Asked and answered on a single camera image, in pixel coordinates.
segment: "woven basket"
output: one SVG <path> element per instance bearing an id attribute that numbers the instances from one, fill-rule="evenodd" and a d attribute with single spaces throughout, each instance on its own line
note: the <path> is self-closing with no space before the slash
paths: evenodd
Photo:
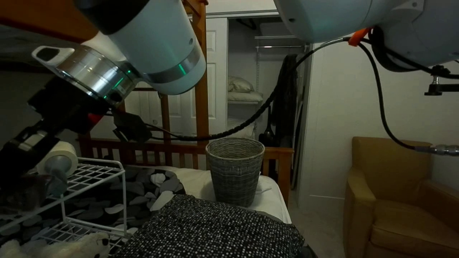
<path id="1" fill-rule="evenodd" d="M 224 137 L 205 146 L 218 202 L 253 205 L 264 149 L 261 142 L 246 137 Z"/>

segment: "wooden headboard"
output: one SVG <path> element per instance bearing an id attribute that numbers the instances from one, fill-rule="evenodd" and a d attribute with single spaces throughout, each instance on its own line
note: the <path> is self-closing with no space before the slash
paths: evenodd
<path id="1" fill-rule="evenodd" d="M 142 166 L 177 166 L 207 169 L 205 146 L 203 144 L 164 144 L 164 143 L 128 143 L 109 139 L 81 139 L 81 150 L 85 157 L 117 159 L 124 165 Z M 263 162 L 263 175 L 269 175 L 274 162 L 277 183 L 289 200 L 290 172 L 293 150 L 287 147 L 267 147 Z"/>

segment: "dish rack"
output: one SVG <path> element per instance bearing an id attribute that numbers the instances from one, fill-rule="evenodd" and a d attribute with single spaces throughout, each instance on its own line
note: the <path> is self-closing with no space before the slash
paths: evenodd
<path id="1" fill-rule="evenodd" d="M 122 202 L 124 202 L 124 219 L 119 226 L 107 226 L 101 223 L 92 223 L 88 220 L 76 219 L 68 215 L 66 200 L 94 189 L 105 182 L 115 177 L 122 177 Z M 36 208 L 32 212 L 23 212 L 16 215 L 2 215 L 0 213 L 0 232 L 5 232 L 51 208 L 61 205 L 62 220 L 58 225 L 42 229 L 38 235 L 32 236 L 33 240 L 45 239 L 48 243 L 66 242 L 76 239 L 78 236 L 94 233 L 94 232 L 108 232 L 111 253 L 117 251 L 124 242 L 128 240 L 128 210 L 127 210 L 127 176 L 125 169 L 118 160 L 102 160 L 102 159 L 88 159 L 79 157 L 79 165 L 72 177 L 68 179 L 68 190 L 59 199 L 49 197 L 48 202 Z"/>

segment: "brown armchair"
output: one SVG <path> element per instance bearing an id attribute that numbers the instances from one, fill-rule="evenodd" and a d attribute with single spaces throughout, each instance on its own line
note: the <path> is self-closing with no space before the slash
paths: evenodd
<path id="1" fill-rule="evenodd" d="M 352 150 L 346 256 L 459 258 L 459 193 L 429 180 L 432 156 L 383 137 L 353 137 Z"/>

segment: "polka dot cloth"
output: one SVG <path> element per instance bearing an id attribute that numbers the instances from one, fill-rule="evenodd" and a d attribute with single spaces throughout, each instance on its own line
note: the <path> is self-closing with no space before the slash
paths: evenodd
<path id="1" fill-rule="evenodd" d="M 304 239 L 264 213 L 178 195 L 115 256 L 302 256 Z"/>

